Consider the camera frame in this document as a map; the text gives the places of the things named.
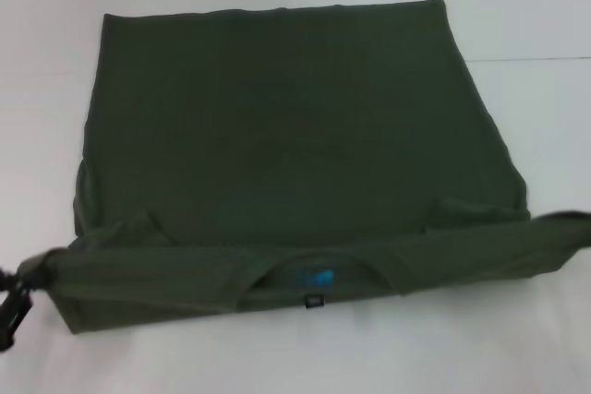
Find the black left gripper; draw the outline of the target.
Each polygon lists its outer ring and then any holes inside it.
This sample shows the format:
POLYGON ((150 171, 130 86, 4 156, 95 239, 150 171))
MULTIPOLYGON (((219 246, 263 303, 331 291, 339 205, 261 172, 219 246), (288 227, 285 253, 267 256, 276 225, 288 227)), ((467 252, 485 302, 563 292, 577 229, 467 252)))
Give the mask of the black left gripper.
POLYGON ((1 303, 1 350, 9 350, 15 343, 15 333, 32 308, 30 293, 34 284, 30 279, 1 270, 1 292, 6 299, 1 303))

